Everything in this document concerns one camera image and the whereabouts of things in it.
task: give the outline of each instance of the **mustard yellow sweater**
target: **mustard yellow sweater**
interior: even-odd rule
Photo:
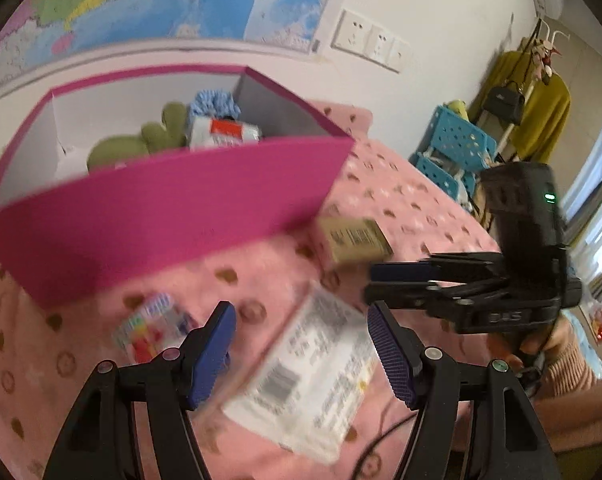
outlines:
[[[521,53],[517,51],[501,55],[470,107],[471,121],[474,122],[481,113],[482,104],[490,89],[503,85],[520,56]],[[523,54],[523,58],[511,77],[519,85],[523,81],[529,58],[530,54]],[[524,92],[531,81],[533,71],[534,65],[532,64],[525,84],[521,85]],[[570,92],[561,77],[558,74],[553,75],[548,86],[538,82],[526,103],[521,125],[515,127],[510,135],[510,142],[516,148],[518,156],[522,160],[530,158],[537,162],[547,162],[569,113]]]

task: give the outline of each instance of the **pink tablecloth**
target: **pink tablecloth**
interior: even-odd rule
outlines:
[[[407,161],[380,142],[357,142],[326,200],[327,215],[376,218],[396,253],[411,261],[442,251],[497,250],[494,241],[462,209]],[[204,322],[219,300],[238,308],[232,367],[219,393],[194,420],[194,432],[214,480],[345,480],[367,443],[408,410],[396,400],[381,367],[366,393],[333,466],[293,455],[227,420],[219,403],[241,387],[254,365],[299,305],[309,280],[364,309],[363,269],[321,272],[305,230],[281,234],[203,260],[133,280],[105,294],[44,314],[0,267],[0,456],[17,480],[40,478],[56,434],[83,381],[104,358],[122,356],[112,329],[155,292],[172,293]],[[422,313],[401,313],[425,344],[457,360],[485,364],[484,336],[445,333]],[[140,440],[148,446],[146,416]],[[361,478],[391,479],[410,426],[386,439],[368,459]],[[158,477],[144,453],[147,479]]]

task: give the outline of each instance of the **open storage box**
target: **open storage box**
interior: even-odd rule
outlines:
[[[169,101],[231,91],[258,144],[139,159],[88,175],[103,137],[137,134]],[[0,263],[42,307],[308,221],[353,140],[241,66],[158,66],[50,90],[0,160]]]

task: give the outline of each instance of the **cactus plush toy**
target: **cactus plush toy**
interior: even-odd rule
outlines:
[[[183,103],[167,103],[163,107],[162,124],[146,123],[137,136],[114,136],[100,140],[88,156],[88,171],[182,148],[186,145],[188,114],[188,107]]]

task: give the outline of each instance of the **silver bolt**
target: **silver bolt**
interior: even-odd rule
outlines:
[[[114,368],[112,361],[101,361],[97,366],[97,372],[99,374],[107,374],[112,368]]]
[[[174,359],[178,359],[178,356],[180,356],[180,351],[178,348],[168,348],[163,351],[162,355],[166,361],[174,361]]]
[[[492,361],[492,368],[494,368],[497,372],[507,372],[509,367],[508,364],[502,359],[494,359],[494,361]]]
[[[433,361],[438,361],[441,357],[443,357],[443,352],[441,352],[435,346],[431,346],[430,348],[425,349],[425,357],[432,359]]]

